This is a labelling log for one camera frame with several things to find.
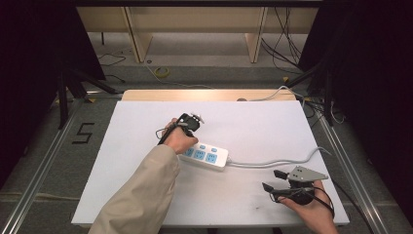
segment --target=table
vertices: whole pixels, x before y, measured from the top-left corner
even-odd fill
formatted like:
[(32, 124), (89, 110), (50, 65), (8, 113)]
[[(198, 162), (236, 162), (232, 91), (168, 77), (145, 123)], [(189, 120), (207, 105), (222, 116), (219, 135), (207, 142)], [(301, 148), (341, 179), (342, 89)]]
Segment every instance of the table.
[[(125, 92), (116, 106), (72, 223), (86, 227), (93, 223), (101, 206), (146, 155), (142, 152), (157, 143), (155, 131), (162, 128), (160, 125), (169, 121), (171, 115), (184, 109), (203, 115), (206, 123), (196, 131), (200, 141), (227, 148), (234, 161), (307, 157), (317, 146), (301, 105), (293, 95), (282, 91), (282, 98), (290, 97), (286, 101), (232, 101), (239, 97), (262, 98), (270, 92), (275, 90)], [(144, 96), (148, 94), (154, 100)], [(127, 101), (139, 96), (145, 97), (145, 101)], [(168, 101), (169, 98), (181, 101)], [(328, 175), (319, 152), (302, 166)], [(275, 168), (227, 166), (224, 172), (217, 172), (187, 162), (180, 162), (180, 167), (164, 227), (303, 225), (296, 213), (273, 203), (262, 188), (261, 182), (277, 188), (288, 186), (287, 181), (274, 178)], [(277, 169), (290, 172), (294, 167), (281, 165)], [(331, 180), (325, 180), (324, 186), (334, 203), (335, 223), (349, 223)]]

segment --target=floor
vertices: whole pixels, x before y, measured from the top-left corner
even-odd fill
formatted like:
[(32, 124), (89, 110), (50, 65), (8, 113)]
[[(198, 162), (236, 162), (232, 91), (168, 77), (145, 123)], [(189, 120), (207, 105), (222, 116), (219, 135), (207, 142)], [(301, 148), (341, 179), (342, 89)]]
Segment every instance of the floor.
[[(283, 79), (296, 74), (276, 69), (273, 58), (260, 50), (257, 63), (250, 63), (244, 36), (241, 34), (155, 34), (144, 63), (136, 63), (131, 52), (128, 34), (90, 33), (91, 41), (108, 85), (117, 90), (127, 89), (275, 89)], [(279, 35), (264, 35), (275, 45)], [(306, 35), (293, 35), (294, 44), (302, 49)], [(278, 50), (289, 59), (288, 44), (282, 40)], [(289, 63), (277, 61), (284, 70), (297, 72)], [(168, 67), (168, 78), (157, 79), (149, 72), (157, 67)], [(294, 87), (305, 95), (308, 81)], [(18, 233), (87, 233), (88, 229), (70, 223), (95, 157), (110, 122), (111, 113), (121, 96), (110, 96), (100, 89), (85, 84), (90, 101), (69, 99), (72, 121), (58, 131), (58, 104), (52, 103), (30, 145), (6, 185), (0, 190), (0, 225), (5, 225), (14, 213), (19, 215)], [(362, 207), (375, 233), (413, 233), (399, 206), (368, 163), (358, 143), (351, 123), (337, 113), (334, 126), (328, 127), (322, 116), (310, 107), (304, 109), (318, 145), (333, 156), (323, 155), (325, 164), (335, 181), (347, 191), (350, 198), (337, 187), (340, 198), (351, 220), (339, 227), (341, 233), (368, 233), (366, 223), (352, 200)], [(88, 143), (78, 131), (93, 133)], [(38, 169), (46, 168), (42, 176)], [(38, 190), (32, 201), (25, 200), (33, 178), (38, 178)], [(27, 207), (21, 207), (21, 201)], [(203, 233), (204, 230), (168, 229), (166, 233)], [(269, 228), (221, 229), (219, 233), (271, 233)], [(282, 233), (311, 233), (306, 227), (282, 227)]]

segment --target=beige sleeve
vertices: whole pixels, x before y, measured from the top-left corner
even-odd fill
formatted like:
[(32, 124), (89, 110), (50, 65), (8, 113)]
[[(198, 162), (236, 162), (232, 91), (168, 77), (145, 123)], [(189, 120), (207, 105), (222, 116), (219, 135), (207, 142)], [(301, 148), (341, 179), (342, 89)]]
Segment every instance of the beige sleeve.
[(178, 173), (175, 152), (166, 145), (154, 147), (131, 178), (103, 206), (89, 233), (158, 233), (167, 215)]

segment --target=power outlet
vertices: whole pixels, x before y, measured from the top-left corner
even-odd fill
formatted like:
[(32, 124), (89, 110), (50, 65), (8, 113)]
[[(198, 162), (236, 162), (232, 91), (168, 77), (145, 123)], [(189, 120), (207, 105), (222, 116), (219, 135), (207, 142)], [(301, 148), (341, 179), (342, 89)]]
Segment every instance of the power outlet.
[(228, 159), (228, 150), (205, 143), (194, 144), (185, 153), (178, 155), (182, 161), (223, 171)]
[(199, 159), (199, 160), (204, 160), (204, 157), (206, 156), (206, 153), (201, 150), (195, 151), (194, 158)]

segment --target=person's right hand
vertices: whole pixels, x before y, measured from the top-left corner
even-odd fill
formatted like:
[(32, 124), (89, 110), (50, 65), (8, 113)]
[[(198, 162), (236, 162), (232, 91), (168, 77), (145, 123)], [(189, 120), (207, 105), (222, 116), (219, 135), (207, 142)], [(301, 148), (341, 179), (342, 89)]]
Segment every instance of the person's right hand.
[[(171, 119), (166, 128), (176, 122), (176, 120), (176, 118)], [(196, 137), (186, 136), (181, 128), (175, 128), (172, 133), (170, 133), (168, 138), (164, 141), (164, 144), (171, 147), (176, 154), (184, 153), (196, 143), (198, 143), (198, 139)]]
[[(324, 190), (322, 182), (320, 180), (314, 181), (314, 187), (318, 187)], [(323, 202), (329, 204), (330, 201), (325, 193), (316, 189), (315, 195), (322, 199)], [(302, 206), (291, 199), (285, 197), (279, 197), (279, 201), (291, 208), (300, 215), (301, 219), (306, 223), (306, 225), (316, 233), (323, 234), (335, 234), (338, 233), (337, 228), (334, 225), (333, 217), (331, 211), (323, 206), (320, 202), (313, 200), (310, 204)]]

